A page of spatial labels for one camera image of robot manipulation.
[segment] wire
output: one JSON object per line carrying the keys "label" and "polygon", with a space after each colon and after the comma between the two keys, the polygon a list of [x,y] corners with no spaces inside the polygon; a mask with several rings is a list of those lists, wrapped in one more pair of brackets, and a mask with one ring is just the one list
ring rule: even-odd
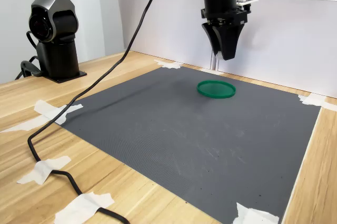
{"label": "wire", "polygon": [[[33,62],[35,59],[38,60],[38,57],[36,55],[34,55],[32,58],[30,58],[29,62]],[[15,78],[15,80],[20,79],[20,77],[23,75],[22,71],[19,73],[19,75],[17,75],[17,77]]]}
{"label": "wire", "polygon": [[[84,90],[83,92],[81,92],[80,94],[78,94],[77,96],[75,96],[71,101],[70,103],[57,115],[55,116],[55,118],[53,118],[52,120],[50,120],[47,124],[45,124],[43,127],[41,127],[39,130],[37,130],[35,133],[33,133],[31,136],[28,137],[28,146],[35,158],[35,160],[37,162],[41,161],[40,157],[38,156],[38,154],[36,153],[36,150],[34,149],[34,146],[32,144],[32,139],[34,137],[36,137],[38,134],[40,134],[41,132],[43,132],[46,128],[48,128],[51,124],[53,124],[59,117],[62,116],[63,113],[65,113],[68,108],[81,96],[83,96],[85,93],[87,93],[88,91],[90,91],[93,87],[95,87],[103,78],[105,78],[107,75],[109,75],[118,65],[120,65],[124,59],[126,58],[127,54],[129,53],[130,49],[131,49],[131,46],[134,42],[134,40],[136,39],[136,36],[143,24],[143,21],[144,21],[144,18],[145,18],[145,15],[146,15],[146,12],[147,10],[149,9],[151,3],[152,3],[153,0],[149,0],[147,6],[145,7],[144,9],[144,12],[142,14],[142,17],[141,17],[141,20],[138,24],[138,27],[135,31],[135,33],[133,34],[132,36],[132,39],[129,43],[129,45],[127,46],[127,49],[124,53],[124,55],[122,56],[122,58],[120,60],[118,60],[107,72],[105,72],[99,79],[97,79],[96,82],[94,82],[90,87],[88,87],[86,90]],[[75,189],[76,193],[78,195],[81,195],[82,194],[82,191],[79,189],[78,185],[76,184],[74,178],[72,177],[72,175],[70,175],[70,173],[66,172],[66,171],[61,171],[61,170],[52,170],[51,172],[52,174],[58,174],[58,175],[64,175],[64,176],[67,176],[70,183],[72,184],[73,188]],[[122,223],[125,223],[125,224],[129,224],[129,221],[124,218],[123,216],[120,216],[119,214],[115,213],[115,212],[112,212],[110,210],[107,210],[107,209],[104,209],[104,208],[99,208],[98,209],[99,212],[102,212],[106,215],[109,215],[115,219],[118,219],[120,220]]]}
{"label": "wire", "polygon": [[[36,49],[36,44],[34,43],[32,37],[31,37],[31,33],[32,33],[31,31],[26,32],[26,36],[27,36],[29,42],[31,43],[31,45]],[[30,58],[29,62],[33,62],[35,59],[38,60],[37,56],[33,56],[32,58]],[[23,75],[23,73],[22,73],[22,71],[21,71],[21,72],[19,73],[19,75],[17,75],[17,77],[14,79],[14,81],[20,79],[20,77],[21,77],[22,75]]]}
{"label": "wire", "polygon": [[32,37],[31,37],[31,33],[32,33],[31,31],[28,31],[28,32],[26,32],[26,35],[27,35],[27,38],[28,38],[29,42],[31,43],[31,45],[36,49],[36,44],[34,43]]}

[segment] wooden table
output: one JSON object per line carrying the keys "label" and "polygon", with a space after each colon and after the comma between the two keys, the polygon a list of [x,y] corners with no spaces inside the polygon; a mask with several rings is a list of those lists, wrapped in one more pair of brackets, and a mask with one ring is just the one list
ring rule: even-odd
{"label": "wooden table", "polygon": [[[82,63],[80,69],[88,76],[63,84],[42,77],[28,77],[0,85],[0,131],[36,117],[33,109],[37,100],[57,107],[67,104],[106,72],[121,55]],[[84,97],[161,67],[154,59],[153,56],[130,52],[121,65]],[[223,75],[309,95],[288,87]],[[327,101],[337,104],[333,98],[327,98]],[[336,112],[321,109],[284,223],[337,223],[336,115]],[[28,136],[35,130],[0,133],[0,223],[51,223],[55,213],[77,197],[68,179],[63,176],[49,176],[42,186],[35,182],[16,183],[35,165],[27,145]],[[33,143],[42,160],[69,156],[72,160],[63,170],[72,174],[81,190],[110,193],[115,203],[109,209],[131,223],[217,223],[199,209],[56,124],[37,136]],[[101,213],[96,213],[88,222],[118,223]]]}

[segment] green ring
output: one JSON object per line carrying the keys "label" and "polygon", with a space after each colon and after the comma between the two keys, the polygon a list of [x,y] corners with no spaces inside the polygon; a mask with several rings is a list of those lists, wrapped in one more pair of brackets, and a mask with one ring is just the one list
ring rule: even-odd
{"label": "green ring", "polygon": [[[220,93],[217,93],[217,94],[205,92],[201,90],[201,86],[204,84],[222,84],[222,85],[226,85],[227,87],[230,87],[232,91],[224,90],[222,93],[220,91]],[[200,94],[204,96],[208,96],[209,98],[214,98],[214,99],[227,99],[227,98],[234,96],[236,93],[236,88],[234,85],[223,82],[223,81],[217,81],[217,80],[207,80],[207,81],[200,82],[197,85],[197,90]]]}

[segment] black cable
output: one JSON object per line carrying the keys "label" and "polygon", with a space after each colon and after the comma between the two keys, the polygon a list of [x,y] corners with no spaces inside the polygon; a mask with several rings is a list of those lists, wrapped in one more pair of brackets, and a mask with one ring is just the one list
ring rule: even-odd
{"label": "black cable", "polygon": [[31,45],[36,49],[36,44],[34,43],[32,37],[31,37],[31,33],[32,33],[31,31],[28,31],[28,32],[26,32],[26,35],[27,35],[27,38],[28,38],[29,42],[31,43]]}
{"label": "black cable", "polygon": [[[33,146],[33,144],[32,144],[32,139],[33,139],[35,136],[37,136],[39,133],[43,132],[43,131],[44,131],[46,128],[48,128],[51,124],[53,124],[59,117],[62,116],[63,113],[65,113],[65,112],[68,110],[68,108],[69,108],[69,107],[70,107],[70,106],[71,106],[71,105],[72,105],[72,104],[73,104],[79,97],[83,96],[85,93],[87,93],[88,91],[90,91],[93,87],[95,87],[95,86],[96,86],[96,85],[97,85],[103,78],[105,78],[107,75],[109,75],[109,74],[110,74],[110,73],[111,73],[111,72],[112,72],[112,71],[113,71],[119,64],[121,64],[121,63],[124,61],[124,59],[126,58],[127,54],[129,53],[129,51],[130,51],[130,49],[131,49],[131,46],[132,46],[132,44],[133,44],[133,42],[134,42],[134,40],[135,40],[135,38],[136,38],[136,36],[137,36],[137,34],[138,34],[138,32],[139,32],[141,26],[142,26],[142,24],[143,24],[143,21],[144,21],[146,12],[147,12],[147,10],[149,9],[149,7],[150,7],[152,1],[153,1],[153,0],[149,0],[147,6],[145,7],[144,12],[143,12],[142,17],[141,17],[141,20],[140,20],[140,22],[139,22],[139,24],[138,24],[138,27],[137,27],[135,33],[133,34],[132,39],[131,39],[129,45],[127,46],[127,49],[126,49],[126,51],[125,51],[123,57],[122,57],[120,60],[118,60],[118,61],[115,63],[115,65],[113,65],[113,66],[112,66],[107,72],[105,72],[99,79],[97,79],[97,81],[94,82],[90,87],[88,87],[86,90],[84,90],[83,92],[81,92],[80,94],[78,94],[77,96],[75,96],[75,97],[70,101],[70,103],[69,103],[69,104],[68,104],[68,105],[67,105],[67,106],[66,106],[66,107],[65,107],[65,108],[64,108],[64,109],[63,109],[63,110],[62,110],[62,111],[55,117],[55,118],[53,118],[52,120],[50,120],[47,124],[45,124],[43,127],[41,127],[39,130],[37,130],[35,133],[33,133],[31,136],[28,137],[28,146],[29,146],[29,148],[30,148],[30,150],[31,150],[31,152],[32,152],[32,154],[33,154],[33,156],[34,156],[34,158],[35,158],[35,160],[36,160],[37,162],[41,161],[41,159],[40,159],[40,157],[38,156],[38,154],[36,153],[36,150],[34,149],[34,146]],[[69,181],[70,181],[70,183],[71,183],[72,186],[74,187],[76,193],[77,193],[78,195],[81,195],[81,194],[82,194],[82,191],[79,189],[79,187],[77,186],[77,184],[76,184],[74,178],[70,175],[70,173],[68,173],[68,172],[66,172],[66,171],[61,171],[61,170],[52,170],[51,173],[52,173],[52,174],[59,174],[59,175],[67,176],[68,179],[69,179]],[[104,214],[106,214],[106,215],[109,215],[109,216],[111,216],[111,217],[113,217],[113,218],[115,218],[115,219],[118,219],[118,220],[120,220],[122,223],[129,224],[129,221],[128,221],[127,219],[125,219],[123,216],[118,215],[118,214],[115,213],[115,212],[112,212],[112,211],[107,210],[107,209],[104,209],[104,208],[99,208],[98,211],[99,211],[99,212],[102,212],[102,213],[104,213]]]}
{"label": "black cable", "polygon": [[[38,57],[36,55],[34,55],[32,58],[30,58],[29,62],[33,62],[35,59],[38,60]],[[22,71],[19,73],[19,75],[17,75],[17,77],[15,78],[15,80],[20,79],[20,77],[23,75]]]}
{"label": "black cable", "polygon": [[[32,33],[31,31],[26,32],[26,36],[27,36],[29,42],[31,43],[31,45],[36,49],[36,44],[34,43],[32,37],[31,37],[31,33]],[[37,56],[33,56],[29,60],[29,62],[33,62],[35,59],[38,60]],[[14,79],[14,81],[20,79],[21,76],[22,76],[22,71],[19,73],[19,75],[17,75],[17,77]]]}

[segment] green plastic lid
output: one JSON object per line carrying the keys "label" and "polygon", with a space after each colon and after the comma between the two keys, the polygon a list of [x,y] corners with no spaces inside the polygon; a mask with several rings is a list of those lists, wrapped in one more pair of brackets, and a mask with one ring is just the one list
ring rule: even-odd
{"label": "green plastic lid", "polygon": [[200,94],[214,99],[227,99],[235,95],[236,88],[223,81],[207,80],[197,86]]}

